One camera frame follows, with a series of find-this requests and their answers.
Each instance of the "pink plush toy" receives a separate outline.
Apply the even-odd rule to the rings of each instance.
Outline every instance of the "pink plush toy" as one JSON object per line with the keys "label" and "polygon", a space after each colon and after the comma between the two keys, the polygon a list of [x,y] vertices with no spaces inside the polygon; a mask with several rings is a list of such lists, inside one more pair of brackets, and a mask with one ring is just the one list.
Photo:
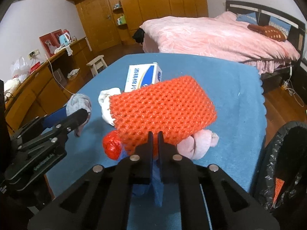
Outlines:
{"label": "pink plush toy", "polygon": [[210,130],[200,130],[177,144],[178,153],[191,160],[203,158],[209,147],[215,147],[219,136]]}

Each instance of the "trash bin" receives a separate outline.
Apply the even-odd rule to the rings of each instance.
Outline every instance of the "trash bin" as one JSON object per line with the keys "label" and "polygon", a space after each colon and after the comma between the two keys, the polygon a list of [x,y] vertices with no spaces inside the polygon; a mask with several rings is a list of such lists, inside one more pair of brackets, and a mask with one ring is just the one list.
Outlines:
{"label": "trash bin", "polygon": [[307,124],[282,126],[265,149],[254,198],[281,229],[307,229]]}

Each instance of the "red ball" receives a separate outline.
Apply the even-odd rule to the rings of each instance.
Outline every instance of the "red ball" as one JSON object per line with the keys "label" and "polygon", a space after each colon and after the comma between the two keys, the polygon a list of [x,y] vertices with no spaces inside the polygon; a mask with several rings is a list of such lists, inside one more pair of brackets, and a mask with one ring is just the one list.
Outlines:
{"label": "red ball", "polygon": [[109,132],[102,140],[102,146],[105,154],[112,160],[117,160],[122,152],[122,144],[120,142],[117,130]]}

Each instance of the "wooden stool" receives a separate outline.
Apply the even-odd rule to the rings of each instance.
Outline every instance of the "wooden stool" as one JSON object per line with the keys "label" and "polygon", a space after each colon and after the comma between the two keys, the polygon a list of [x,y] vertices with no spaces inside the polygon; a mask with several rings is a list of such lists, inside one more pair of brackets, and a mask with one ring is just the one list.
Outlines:
{"label": "wooden stool", "polygon": [[104,68],[107,68],[107,64],[104,61],[104,55],[99,55],[97,56],[95,59],[93,59],[92,61],[88,62],[86,65],[91,67],[91,72],[93,77],[95,77],[98,74],[98,69],[102,66],[104,66]]}

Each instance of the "cardboard box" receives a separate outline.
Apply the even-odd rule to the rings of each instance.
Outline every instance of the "cardboard box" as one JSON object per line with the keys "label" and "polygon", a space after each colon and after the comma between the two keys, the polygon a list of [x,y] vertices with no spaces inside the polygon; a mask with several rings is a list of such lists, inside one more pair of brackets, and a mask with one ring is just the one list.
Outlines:
{"label": "cardboard box", "polygon": [[162,71],[156,62],[152,64],[130,65],[125,92],[131,92],[143,86],[161,81]]}

